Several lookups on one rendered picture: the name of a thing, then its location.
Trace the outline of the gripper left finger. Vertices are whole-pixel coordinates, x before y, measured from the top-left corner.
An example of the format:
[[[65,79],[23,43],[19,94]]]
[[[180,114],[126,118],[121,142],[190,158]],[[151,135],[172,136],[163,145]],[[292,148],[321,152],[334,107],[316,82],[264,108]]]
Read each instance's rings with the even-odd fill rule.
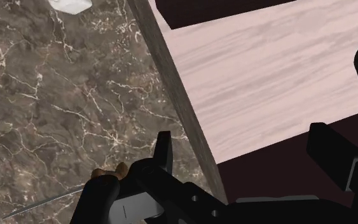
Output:
[[[151,158],[93,174],[69,224],[224,224],[226,205],[173,177],[172,162],[171,133],[161,131]]]

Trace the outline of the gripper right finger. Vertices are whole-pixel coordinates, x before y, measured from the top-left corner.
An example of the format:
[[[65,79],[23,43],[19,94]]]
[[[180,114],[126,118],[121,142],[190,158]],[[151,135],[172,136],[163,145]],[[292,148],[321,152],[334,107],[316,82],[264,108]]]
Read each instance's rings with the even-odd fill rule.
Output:
[[[344,192],[352,192],[352,207],[358,207],[358,146],[329,125],[311,123],[306,152]]]

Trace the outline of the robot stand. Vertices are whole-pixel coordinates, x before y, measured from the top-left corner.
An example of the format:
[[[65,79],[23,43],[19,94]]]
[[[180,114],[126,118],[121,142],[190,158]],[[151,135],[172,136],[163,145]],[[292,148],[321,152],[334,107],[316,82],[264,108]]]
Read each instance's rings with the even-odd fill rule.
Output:
[[[155,0],[171,29],[269,8],[295,0]]]

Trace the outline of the white dish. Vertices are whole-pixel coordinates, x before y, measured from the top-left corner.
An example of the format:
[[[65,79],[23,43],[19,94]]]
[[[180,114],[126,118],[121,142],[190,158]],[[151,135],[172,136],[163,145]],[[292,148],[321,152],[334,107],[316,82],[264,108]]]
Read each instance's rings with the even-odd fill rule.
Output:
[[[54,10],[77,15],[92,6],[92,0],[48,0]]]

